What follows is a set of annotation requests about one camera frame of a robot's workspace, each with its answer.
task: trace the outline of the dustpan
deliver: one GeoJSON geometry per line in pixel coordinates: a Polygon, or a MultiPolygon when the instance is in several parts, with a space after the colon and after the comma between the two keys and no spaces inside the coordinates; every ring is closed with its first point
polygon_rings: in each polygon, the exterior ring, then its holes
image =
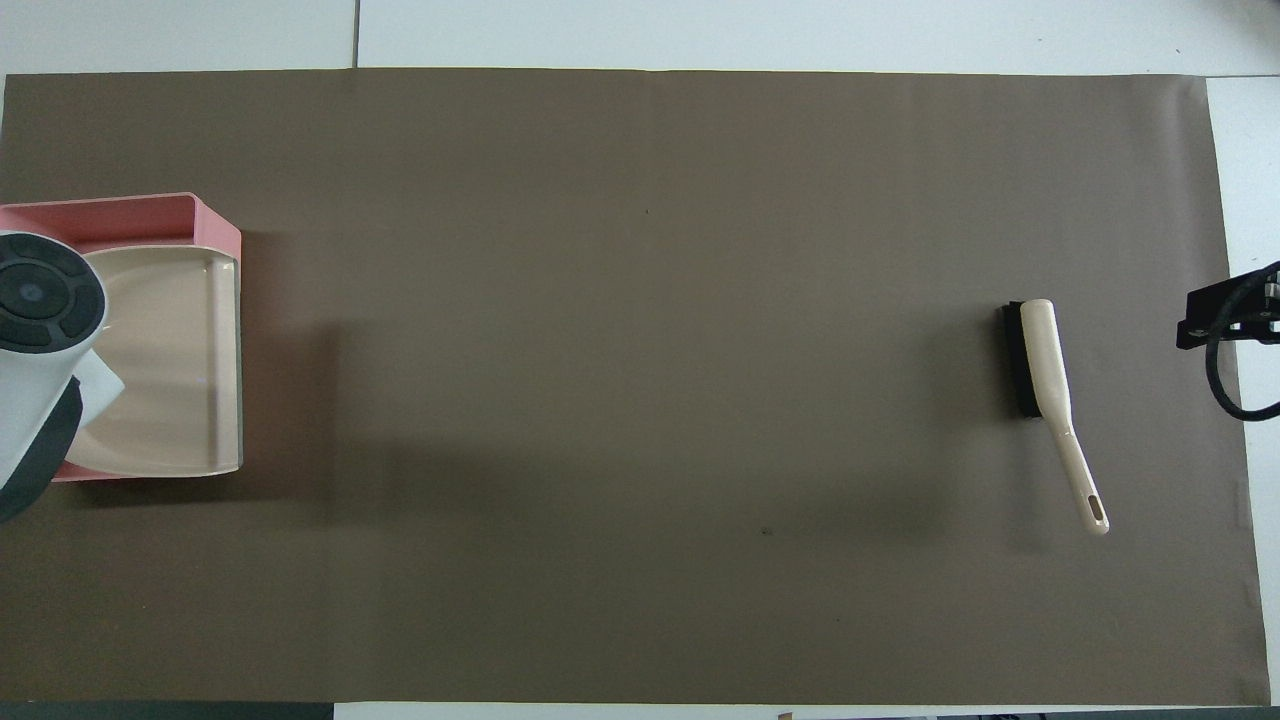
{"type": "Polygon", "coordinates": [[[216,475],[242,464],[239,231],[195,195],[0,206],[102,278],[95,350],[124,392],[77,433],[55,480],[216,475]]]}

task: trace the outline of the brown paper backdrop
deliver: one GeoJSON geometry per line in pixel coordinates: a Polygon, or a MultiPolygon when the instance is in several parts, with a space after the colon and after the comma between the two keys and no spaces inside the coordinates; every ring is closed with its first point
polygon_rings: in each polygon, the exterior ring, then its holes
{"type": "Polygon", "coordinates": [[[246,231],[244,469],[0,528],[0,697],[1266,702],[1204,83],[14,77],[0,200],[246,231]],[[1114,521],[1018,419],[1059,306],[1114,521]]]}

